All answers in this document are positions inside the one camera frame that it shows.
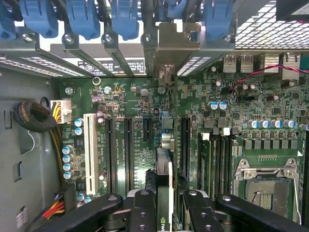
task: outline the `white pci slot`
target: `white pci slot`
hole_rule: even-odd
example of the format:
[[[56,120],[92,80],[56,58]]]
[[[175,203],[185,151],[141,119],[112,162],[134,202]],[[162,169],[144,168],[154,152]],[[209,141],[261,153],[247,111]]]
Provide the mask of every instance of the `white pci slot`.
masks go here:
[[[84,114],[84,145],[86,164],[86,193],[98,191],[98,146],[96,114]]]

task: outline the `blue plastic clip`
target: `blue plastic clip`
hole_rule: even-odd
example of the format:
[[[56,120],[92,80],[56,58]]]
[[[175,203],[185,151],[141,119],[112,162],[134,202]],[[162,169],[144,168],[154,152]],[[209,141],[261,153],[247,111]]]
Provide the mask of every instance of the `blue plastic clip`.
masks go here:
[[[138,0],[112,1],[112,30],[121,35],[124,40],[132,40],[139,36],[139,23],[137,21]]]
[[[228,34],[232,19],[233,0],[206,0],[203,20],[205,21],[206,38],[216,40]]]
[[[182,19],[183,10],[186,4],[187,0],[182,0],[178,5],[176,5],[175,0],[168,0],[168,18]]]
[[[16,39],[16,29],[13,16],[0,0],[0,40],[14,39]]]
[[[72,31],[86,40],[98,38],[100,22],[94,0],[67,0],[67,14]]]
[[[58,20],[50,0],[20,0],[25,25],[44,38],[58,36]]]

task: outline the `cable connector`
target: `cable connector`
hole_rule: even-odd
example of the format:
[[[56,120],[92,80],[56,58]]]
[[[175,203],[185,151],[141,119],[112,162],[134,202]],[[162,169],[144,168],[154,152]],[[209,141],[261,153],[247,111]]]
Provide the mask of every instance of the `cable connector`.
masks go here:
[[[69,100],[55,100],[50,101],[53,109],[53,117],[57,124],[64,124],[72,121],[72,106]]]

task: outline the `white power connector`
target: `white power connector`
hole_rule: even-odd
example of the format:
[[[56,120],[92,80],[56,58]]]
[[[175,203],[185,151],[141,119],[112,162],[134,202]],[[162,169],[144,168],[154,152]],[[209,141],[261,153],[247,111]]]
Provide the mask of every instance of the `white power connector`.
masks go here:
[[[60,103],[60,115],[61,119],[57,122],[57,124],[64,124],[72,121],[72,106],[71,101],[69,100],[55,100],[50,101],[51,108],[53,104]]]

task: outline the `motherboard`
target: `motherboard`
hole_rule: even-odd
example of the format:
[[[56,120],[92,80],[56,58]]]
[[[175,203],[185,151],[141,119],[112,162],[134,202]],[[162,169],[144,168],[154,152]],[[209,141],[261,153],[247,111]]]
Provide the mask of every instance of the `motherboard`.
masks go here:
[[[63,126],[65,178],[75,183],[78,206],[109,192],[160,194],[156,157],[166,149],[175,202],[186,189],[211,199],[232,193],[301,220],[308,197],[306,77],[282,81],[261,73],[235,86],[247,73],[212,70],[170,86],[153,78],[60,82],[72,107],[72,122]]]

